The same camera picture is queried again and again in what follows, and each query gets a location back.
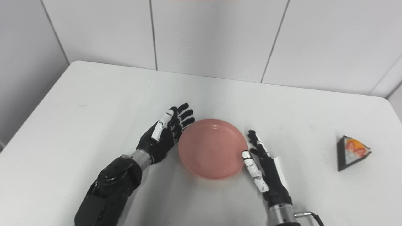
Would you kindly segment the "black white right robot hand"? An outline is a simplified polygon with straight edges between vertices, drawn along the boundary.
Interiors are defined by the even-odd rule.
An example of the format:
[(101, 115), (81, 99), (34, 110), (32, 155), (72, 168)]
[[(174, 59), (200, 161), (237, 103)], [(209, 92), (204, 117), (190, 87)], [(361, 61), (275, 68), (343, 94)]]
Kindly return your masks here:
[(292, 205), (279, 158), (271, 157), (255, 130), (249, 130), (247, 137), (252, 148), (242, 151), (242, 158), (268, 207), (280, 204)]

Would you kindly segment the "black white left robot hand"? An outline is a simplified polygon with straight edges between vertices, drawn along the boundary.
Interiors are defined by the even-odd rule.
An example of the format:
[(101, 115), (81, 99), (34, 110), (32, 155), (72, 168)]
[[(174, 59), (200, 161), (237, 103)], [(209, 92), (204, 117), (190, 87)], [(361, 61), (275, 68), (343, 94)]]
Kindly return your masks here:
[(184, 130), (195, 122), (193, 114), (188, 103), (171, 107), (142, 135), (136, 149), (144, 151), (150, 157), (151, 164), (161, 162), (179, 141)]

